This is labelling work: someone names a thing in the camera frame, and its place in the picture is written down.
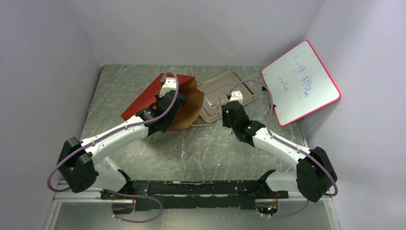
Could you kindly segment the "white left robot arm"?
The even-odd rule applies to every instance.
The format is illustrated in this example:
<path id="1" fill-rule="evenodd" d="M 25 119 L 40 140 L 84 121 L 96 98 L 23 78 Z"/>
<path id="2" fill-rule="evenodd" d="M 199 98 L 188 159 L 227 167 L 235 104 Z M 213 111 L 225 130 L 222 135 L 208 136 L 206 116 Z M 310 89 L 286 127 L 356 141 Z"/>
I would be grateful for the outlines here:
<path id="1" fill-rule="evenodd" d="M 133 186 L 129 176 L 107 156 L 125 145 L 156 132 L 166 132 L 173 125 L 179 109 L 186 103 L 183 94 L 171 90 L 156 102 L 139 111 L 124 123 L 97 136 L 78 141 L 69 138 L 62 148 L 59 172 L 74 193 L 90 187 L 112 190 L 120 199 L 131 196 Z"/>

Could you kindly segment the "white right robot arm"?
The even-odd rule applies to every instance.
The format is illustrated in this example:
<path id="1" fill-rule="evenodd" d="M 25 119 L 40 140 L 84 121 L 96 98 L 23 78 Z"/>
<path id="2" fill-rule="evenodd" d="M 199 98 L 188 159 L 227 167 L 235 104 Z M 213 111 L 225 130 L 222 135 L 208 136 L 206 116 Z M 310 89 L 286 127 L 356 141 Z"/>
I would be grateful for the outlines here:
<path id="1" fill-rule="evenodd" d="M 309 149 L 269 131 L 263 123 L 249 119 L 238 101 L 222 106 L 222 118 L 223 126 L 232 129 L 238 141 L 273 154 L 293 169 L 265 173 L 258 186 L 263 198 L 271 198 L 280 191 L 299 192 L 315 203 L 335 186 L 337 175 L 324 149 Z"/>

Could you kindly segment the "red paper bag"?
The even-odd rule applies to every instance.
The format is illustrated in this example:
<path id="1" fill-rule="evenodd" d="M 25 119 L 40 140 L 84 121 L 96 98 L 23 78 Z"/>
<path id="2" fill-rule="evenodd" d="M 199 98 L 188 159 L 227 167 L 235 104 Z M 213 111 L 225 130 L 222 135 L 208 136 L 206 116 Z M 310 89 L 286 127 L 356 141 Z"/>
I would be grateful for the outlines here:
<path id="1" fill-rule="evenodd" d="M 123 120 L 128 120 L 136 112 L 150 106 L 156 101 L 155 95 L 160 92 L 160 80 L 163 73 L 159 74 L 150 85 L 129 105 L 121 114 Z M 197 82 L 194 76 L 178 75 L 180 83 L 179 93 L 183 94 L 186 99 L 185 105 L 176 113 L 174 124 L 168 130 L 184 130 L 188 128 L 198 117 L 204 101 L 204 92 L 198 90 Z"/>

